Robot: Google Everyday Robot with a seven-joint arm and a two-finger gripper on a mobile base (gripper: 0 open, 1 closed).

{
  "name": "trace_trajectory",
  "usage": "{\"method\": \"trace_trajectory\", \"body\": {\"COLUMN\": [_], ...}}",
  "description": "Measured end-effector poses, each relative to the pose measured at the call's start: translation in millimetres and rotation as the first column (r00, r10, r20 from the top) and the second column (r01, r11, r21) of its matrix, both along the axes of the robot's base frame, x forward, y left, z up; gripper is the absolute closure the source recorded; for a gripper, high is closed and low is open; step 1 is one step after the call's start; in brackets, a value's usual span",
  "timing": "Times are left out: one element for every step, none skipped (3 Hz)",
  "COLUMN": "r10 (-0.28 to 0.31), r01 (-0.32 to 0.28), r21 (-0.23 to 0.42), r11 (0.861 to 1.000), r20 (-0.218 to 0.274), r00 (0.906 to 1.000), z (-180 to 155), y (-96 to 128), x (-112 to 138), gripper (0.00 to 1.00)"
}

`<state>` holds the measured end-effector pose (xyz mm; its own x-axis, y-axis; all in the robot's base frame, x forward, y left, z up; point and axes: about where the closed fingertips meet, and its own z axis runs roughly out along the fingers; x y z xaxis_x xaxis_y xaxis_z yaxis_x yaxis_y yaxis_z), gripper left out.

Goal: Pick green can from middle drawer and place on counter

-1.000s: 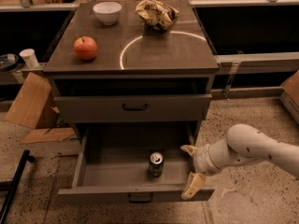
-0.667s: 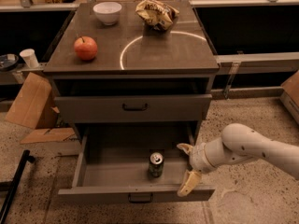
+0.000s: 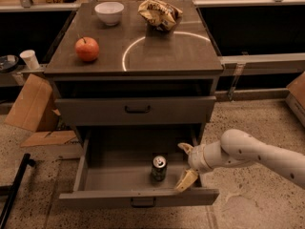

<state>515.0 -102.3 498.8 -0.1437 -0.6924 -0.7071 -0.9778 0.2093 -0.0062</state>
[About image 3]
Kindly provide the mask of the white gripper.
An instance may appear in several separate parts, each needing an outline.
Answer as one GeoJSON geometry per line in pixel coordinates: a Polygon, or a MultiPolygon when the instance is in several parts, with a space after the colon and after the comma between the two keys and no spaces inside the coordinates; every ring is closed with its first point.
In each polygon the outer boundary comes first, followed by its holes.
{"type": "Polygon", "coordinates": [[[211,172],[213,169],[208,165],[205,159],[206,145],[201,144],[193,147],[189,143],[178,143],[177,146],[183,150],[188,157],[188,163],[192,169],[185,169],[178,182],[176,183],[174,190],[182,193],[190,188],[198,179],[198,174],[205,174],[211,172]]]}

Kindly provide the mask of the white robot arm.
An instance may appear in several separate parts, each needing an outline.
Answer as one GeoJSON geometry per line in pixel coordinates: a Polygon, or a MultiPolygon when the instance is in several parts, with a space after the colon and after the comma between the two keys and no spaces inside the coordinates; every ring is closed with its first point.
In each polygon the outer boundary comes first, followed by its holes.
{"type": "Polygon", "coordinates": [[[238,168],[260,163],[278,175],[305,188],[305,156],[303,154],[268,145],[252,135],[230,129],[211,144],[192,146],[179,143],[188,155],[189,169],[185,170],[175,186],[177,192],[191,187],[200,175],[215,168],[238,168]]]}

